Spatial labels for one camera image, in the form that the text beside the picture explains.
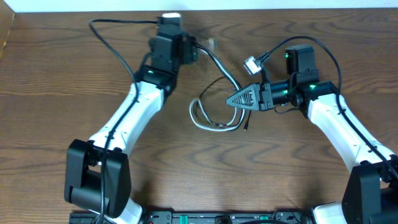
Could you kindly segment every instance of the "brown tabletop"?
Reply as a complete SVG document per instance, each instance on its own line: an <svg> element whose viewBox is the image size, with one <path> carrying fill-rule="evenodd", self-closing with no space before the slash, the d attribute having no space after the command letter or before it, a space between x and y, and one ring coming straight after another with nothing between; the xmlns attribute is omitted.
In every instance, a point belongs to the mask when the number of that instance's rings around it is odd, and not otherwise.
<svg viewBox="0 0 398 224"><path fill-rule="evenodd" d="M18 14L0 61L0 223L66 223L65 156L112 116L129 91L126 69L90 32L90 19L155 19L162 12ZM183 26L217 53L242 85L242 64L293 35L319 38L343 72L343 95L375 137L398 152L398 9L183 11ZM136 70L152 25L99 24ZM308 43L298 40L290 45ZM315 47L322 80L337 81ZM284 49L267 62L288 78ZM180 70L178 85L141 134L130 158L133 199L175 210L274 210L341 200L349 173L323 133L297 111L253 113L249 129L212 133L190 120L189 102L221 73L205 57ZM224 80L205 96L227 121Z"/></svg>

